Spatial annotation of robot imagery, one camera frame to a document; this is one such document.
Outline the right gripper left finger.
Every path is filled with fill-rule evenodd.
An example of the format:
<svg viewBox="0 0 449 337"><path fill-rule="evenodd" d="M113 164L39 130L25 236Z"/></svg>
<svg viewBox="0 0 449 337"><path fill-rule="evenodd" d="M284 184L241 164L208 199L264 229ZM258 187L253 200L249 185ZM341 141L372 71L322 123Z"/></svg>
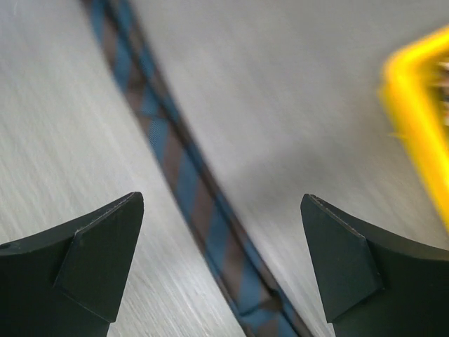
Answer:
<svg viewBox="0 0 449 337"><path fill-rule="evenodd" d="M135 253L144 199L100 209L1 245L2 336L106 336Z"/></svg>

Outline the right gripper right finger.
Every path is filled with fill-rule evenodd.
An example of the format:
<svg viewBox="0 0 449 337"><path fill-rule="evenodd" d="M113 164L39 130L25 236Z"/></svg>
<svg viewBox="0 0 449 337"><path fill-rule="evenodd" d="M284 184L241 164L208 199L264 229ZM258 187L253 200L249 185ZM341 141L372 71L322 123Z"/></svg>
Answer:
<svg viewBox="0 0 449 337"><path fill-rule="evenodd" d="M326 321L336 336L448 335L448 251L311 194L300 209Z"/></svg>

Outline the blue brown striped tie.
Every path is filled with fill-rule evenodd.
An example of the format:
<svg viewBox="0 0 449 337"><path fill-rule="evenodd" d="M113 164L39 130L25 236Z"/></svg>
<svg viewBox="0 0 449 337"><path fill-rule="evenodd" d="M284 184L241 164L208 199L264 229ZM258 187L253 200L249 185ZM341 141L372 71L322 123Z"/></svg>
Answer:
<svg viewBox="0 0 449 337"><path fill-rule="evenodd" d="M121 94L138 118L206 264L247 336L310 330L260 257L201 156L129 1L84 1Z"/></svg>

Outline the yellow plastic tray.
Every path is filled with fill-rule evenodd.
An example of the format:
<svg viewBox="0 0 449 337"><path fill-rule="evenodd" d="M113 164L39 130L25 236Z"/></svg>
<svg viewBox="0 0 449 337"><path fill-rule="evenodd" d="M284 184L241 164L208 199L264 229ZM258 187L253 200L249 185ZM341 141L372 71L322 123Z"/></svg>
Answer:
<svg viewBox="0 0 449 337"><path fill-rule="evenodd" d="M422 184L448 223L448 130L435 88L438 62L448 56L448 27L392 53L382 67L380 97Z"/></svg>

